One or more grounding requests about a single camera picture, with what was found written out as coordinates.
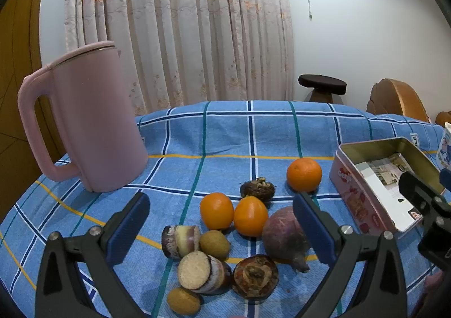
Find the pink pitcher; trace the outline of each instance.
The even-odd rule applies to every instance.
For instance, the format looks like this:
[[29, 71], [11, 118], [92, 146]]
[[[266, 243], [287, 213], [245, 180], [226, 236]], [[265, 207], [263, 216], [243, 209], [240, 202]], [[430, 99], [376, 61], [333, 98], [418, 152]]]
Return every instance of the pink pitcher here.
[[[50, 99], [70, 164], [55, 166], [50, 159], [34, 112], [41, 95]], [[36, 161], [51, 180], [80, 177], [88, 191], [109, 192], [144, 170], [147, 151], [114, 42], [80, 47], [25, 77], [17, 102]]]

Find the white wall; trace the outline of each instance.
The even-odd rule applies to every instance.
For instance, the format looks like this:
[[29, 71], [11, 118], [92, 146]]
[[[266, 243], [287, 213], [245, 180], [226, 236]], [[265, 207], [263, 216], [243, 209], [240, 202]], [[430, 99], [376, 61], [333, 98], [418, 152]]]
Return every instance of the white wall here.
[[42, 65], [66, 53], [64, 0], [41, 0], [39, 45]]
[[409, 83], [434, 121], [451, 110], [451, 29], [435, 0], [290, 0], [295, 44], [295, 100], [311, 89], [304, 73], [347, 82], [344, 104], [366, 109], [383, 78]]

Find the stool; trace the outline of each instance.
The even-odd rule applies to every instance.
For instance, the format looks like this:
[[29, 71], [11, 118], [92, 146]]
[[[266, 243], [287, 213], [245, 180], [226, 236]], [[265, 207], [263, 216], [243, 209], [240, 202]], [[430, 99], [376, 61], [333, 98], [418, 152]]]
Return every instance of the stool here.
[[306, 88], [313, 88], [309, 102], [333, 103], [332, 94], [339, 96], [346, 93], [343, 80], [324, 75], [301, 75], [298, 83]]

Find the curtain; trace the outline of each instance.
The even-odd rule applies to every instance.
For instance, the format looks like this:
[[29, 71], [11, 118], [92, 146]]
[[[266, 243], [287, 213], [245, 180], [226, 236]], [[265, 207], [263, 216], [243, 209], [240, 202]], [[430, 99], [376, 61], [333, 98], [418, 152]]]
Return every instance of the curtain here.
[[110, 39], [136, 114], [205, 100], [290, 100], [288, 0], [65, 0], [67, 51]]

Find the metal screw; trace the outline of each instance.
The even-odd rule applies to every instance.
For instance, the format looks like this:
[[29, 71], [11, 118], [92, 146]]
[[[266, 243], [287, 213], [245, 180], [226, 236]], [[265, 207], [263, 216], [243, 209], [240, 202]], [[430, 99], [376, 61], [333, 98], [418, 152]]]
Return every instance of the metal screw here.
[[96, 236], [99, 235], [102, 232], [102, 227], [96, 225], [93, 226], [91, 229], [89, 229], [89, 234], [91, 234], [92, 236]]
[[384, 238], [387, 240], [392, 240], [393, 239], [393, 233], [389, 230], [385, 230], [384, 232]]
[[50, 235], [49, 235], [50, 240], [57, 240], [58, 238], [59, 238], [59, 233], [57, 231], [54, 231], [54, 232], [50, 233]]
[[439, 226], [443, 226], [445, 225], [445, 221], [443, 220], [443, 218], [441, 216], [437, 216], [435, 218], [435, 223]]
[[352, 228], [351, 225], [343, 225], [343, 226], [341, 227], [341, 232], [342, 232], [344, 235], [350, 235], [350, 234], [352, 234], [352, 233], [354, 232], [354, 229]]

